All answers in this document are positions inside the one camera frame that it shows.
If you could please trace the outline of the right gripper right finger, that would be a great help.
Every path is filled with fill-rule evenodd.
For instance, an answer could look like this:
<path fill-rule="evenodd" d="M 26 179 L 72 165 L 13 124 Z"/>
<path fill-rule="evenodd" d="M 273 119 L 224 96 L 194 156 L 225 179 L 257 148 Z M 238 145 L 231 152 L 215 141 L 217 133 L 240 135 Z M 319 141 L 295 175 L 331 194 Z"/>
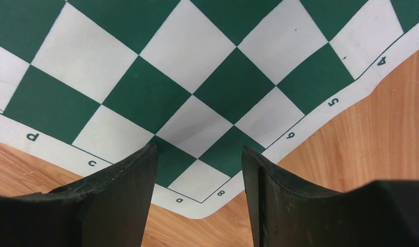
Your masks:
<path fill-rule="evenodd" d="M 241 164 L 254 246 L 419 246 L 419 180 L 338 192 L 248 146 Z"/>

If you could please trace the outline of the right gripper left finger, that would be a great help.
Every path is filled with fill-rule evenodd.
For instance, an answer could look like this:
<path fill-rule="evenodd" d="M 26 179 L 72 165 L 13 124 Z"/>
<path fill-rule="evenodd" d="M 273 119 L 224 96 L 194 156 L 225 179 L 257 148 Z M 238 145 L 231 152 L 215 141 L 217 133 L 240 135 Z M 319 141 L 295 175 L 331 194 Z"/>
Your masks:
<path fill-rule="evenodd" d="M 0 196 L 0 246 L 141 246 L 158 164 L 148 144 L 50 192 Z"/>

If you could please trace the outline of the green white chess mat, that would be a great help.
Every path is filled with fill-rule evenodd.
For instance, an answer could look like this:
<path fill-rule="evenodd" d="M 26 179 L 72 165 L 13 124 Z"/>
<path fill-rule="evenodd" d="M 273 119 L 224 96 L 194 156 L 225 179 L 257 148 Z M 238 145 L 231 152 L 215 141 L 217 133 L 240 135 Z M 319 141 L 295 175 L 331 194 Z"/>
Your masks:
<path fill-rule="evenodd" d="M 419 1 L 0 1 L 0 142 L 80 176 L 148 143 L 205 218 L 419 50 Z"/>

